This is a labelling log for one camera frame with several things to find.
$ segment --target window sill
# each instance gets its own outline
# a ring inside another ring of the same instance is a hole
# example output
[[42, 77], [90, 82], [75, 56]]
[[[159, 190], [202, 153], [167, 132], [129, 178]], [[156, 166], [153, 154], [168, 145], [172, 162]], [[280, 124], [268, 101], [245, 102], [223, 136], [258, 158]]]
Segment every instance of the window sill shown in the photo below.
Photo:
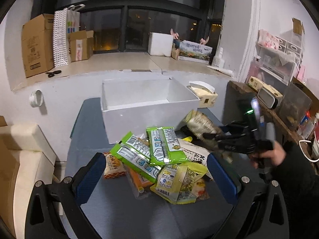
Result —
[[48, 78], [46, 73], [41, 73], [26, 78], [13, 91], [32, 86], [36, 83], [53, 81], [58, 78], [69, 77], [89, 72], [101, 71], [128, 71], [128, 72], [169, 72], [181, 71], [203, 73], [221, 78], [233, 79], [218, 71], [207, 68], [205, 64], [175, 60], [171, 57], [150, 56], [145, 52], [104, 53], [95, 54], [89, 60], [72, 62], [69, 65], [56, 67], [50, 71], [61, 70], [62, 73]]

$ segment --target open white box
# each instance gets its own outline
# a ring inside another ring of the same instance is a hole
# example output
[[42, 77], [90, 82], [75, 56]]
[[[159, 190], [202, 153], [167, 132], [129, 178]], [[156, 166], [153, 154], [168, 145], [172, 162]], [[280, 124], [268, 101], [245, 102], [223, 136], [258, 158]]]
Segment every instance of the open white box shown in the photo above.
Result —
[[196, 110], [199, 98], [170, 76], [104, 80], [101, 108], [110, 144], [127, 132], [139, 135], [147, 127], [179, 127]]

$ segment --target gray tabletop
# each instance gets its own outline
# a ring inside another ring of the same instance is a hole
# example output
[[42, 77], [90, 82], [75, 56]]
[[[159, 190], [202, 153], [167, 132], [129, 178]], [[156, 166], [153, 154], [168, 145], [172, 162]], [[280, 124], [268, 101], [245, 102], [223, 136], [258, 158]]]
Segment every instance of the gray tabletop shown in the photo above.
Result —
[[[110, 145], [104, 129], [100, 98], [83, 102], [71, 134], [65, 176], [73, 176], [87, 165], [96, 152], [107, 152]], [[201, 109], [215, 124], [220, 121], [208, 110]], [[212, 181], [206, 183], [207, 200], [186, 205], [173, 205], [152, 194], [135, 199], [125, 176], [100, 179], [90, 199], [81, 206], [83, 212], [103, 239], [107, 238], [210, 238], [232, 209]], [[70, 238], [77, 238], [63, 215]]]

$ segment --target blue gripper pad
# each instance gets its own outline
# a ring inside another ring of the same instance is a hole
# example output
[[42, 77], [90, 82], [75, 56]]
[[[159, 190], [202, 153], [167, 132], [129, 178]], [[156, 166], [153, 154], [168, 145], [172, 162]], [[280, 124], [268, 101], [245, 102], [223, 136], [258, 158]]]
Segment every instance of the blue gripper pad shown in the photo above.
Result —
[[237, 187], [212, 153], [207, 157], [207, 167], [226, 202], [236, 205], [238, 200]]
[[72, 190], [78, 205], [85, 204], [89, 200], [96, 184], [104, 173], [105, 166], [104, 154], [96, 153], [90, 162], [81, 167], [74, 175]]

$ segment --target bolt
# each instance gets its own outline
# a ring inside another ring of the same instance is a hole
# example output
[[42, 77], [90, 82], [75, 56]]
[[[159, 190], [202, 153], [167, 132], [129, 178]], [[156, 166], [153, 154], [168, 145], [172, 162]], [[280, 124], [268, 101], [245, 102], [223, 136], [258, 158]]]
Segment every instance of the bolt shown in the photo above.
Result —
[[42, 185], [42, 181], [37, 181], [36, 183], [35, 183], [35, 186], [36, 187], [40, 187]]
[[70, 183], [72, 181], [72, 177], [68, 176], [63, 179], [64, 183]]
[[241, 177], [241, 180], [242, 180], [244, 183], [250, 182], [250, 179], [249, 179], [247, 176]]
[[279, 185], [278, 181], [272, 180], [272, 185], [277, 187]]

